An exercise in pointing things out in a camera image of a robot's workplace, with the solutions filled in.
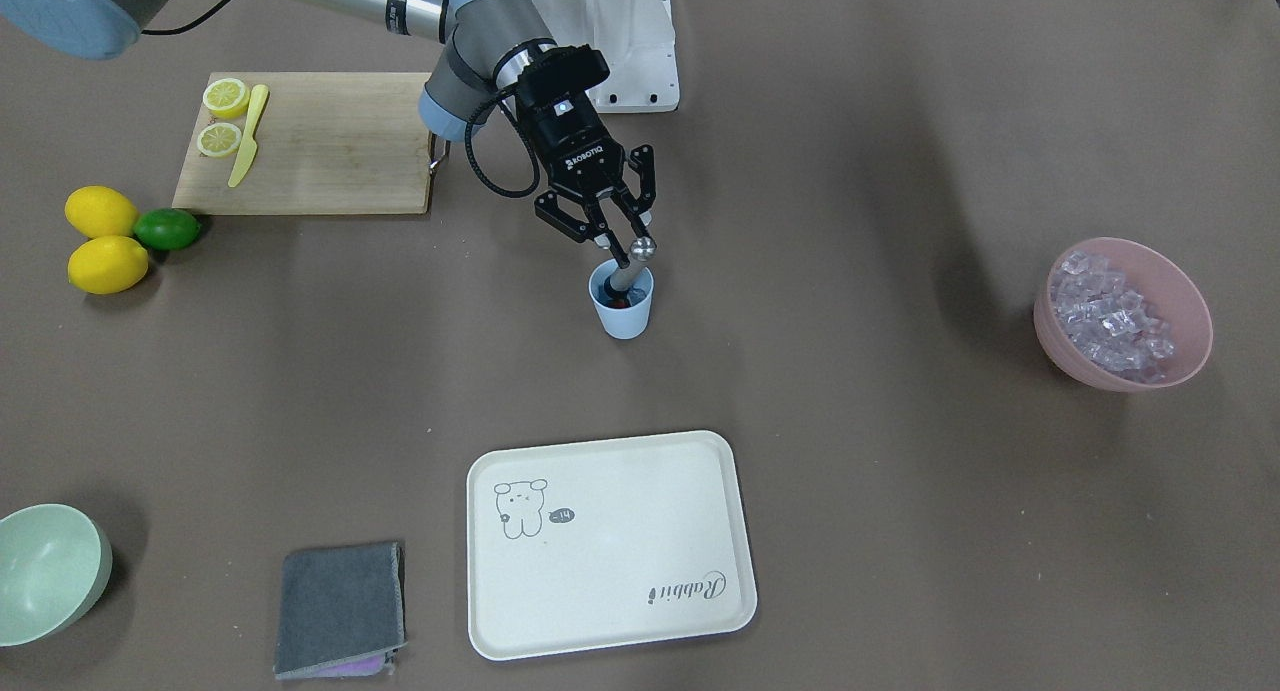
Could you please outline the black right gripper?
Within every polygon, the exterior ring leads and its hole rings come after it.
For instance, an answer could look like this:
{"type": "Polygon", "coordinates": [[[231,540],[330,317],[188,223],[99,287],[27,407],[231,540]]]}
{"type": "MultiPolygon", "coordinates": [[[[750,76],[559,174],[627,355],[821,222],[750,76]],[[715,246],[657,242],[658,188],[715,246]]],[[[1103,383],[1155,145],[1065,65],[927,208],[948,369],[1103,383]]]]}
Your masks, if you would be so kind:
{"type": "Polygon", "coordinates": [[[636,237],[650,237],[657,200],[655,152],[652,145],[640,145],[625,154],[605,129],[588,90],[608,75],[605,58],[590,45],[549,49],[520,73],[515,99],[520,129],[531,141],[553,188],[535,200],[536,218],[575,243],[594,241],[608,250],[618,267],[628,267],[628,253],[605,220],[599,200],[617,203],[636,237]],[[637,189],[627,186],[626,170],[635,173],[637,189]],[[580,203],[585,218],[563,211],[562,195],[580,203]]]}

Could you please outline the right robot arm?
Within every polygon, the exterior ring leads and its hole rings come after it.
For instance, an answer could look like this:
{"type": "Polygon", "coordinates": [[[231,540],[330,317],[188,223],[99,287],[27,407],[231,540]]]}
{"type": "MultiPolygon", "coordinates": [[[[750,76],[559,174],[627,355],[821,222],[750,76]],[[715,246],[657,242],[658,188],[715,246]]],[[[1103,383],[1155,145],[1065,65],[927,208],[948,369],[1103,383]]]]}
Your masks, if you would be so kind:
{"type": "MultiPolygon", "coordinates": [[[[169,0],[1,0],[3,17],[47,47],[118,58],[169,0]]],[[[621,270],[649,261],[657,196],[649,145],[625,150],[588,99],[608,79],[598,49],[558,44],[534,0],[296,0],[379,22],[392,35],[434,36],[442,58],[419,113],[439,138],[470,148],[499,111],[517,132],[532,180],[498,195],[534,196],[540,220],[576,243],[608,250],[621,270]]]]}

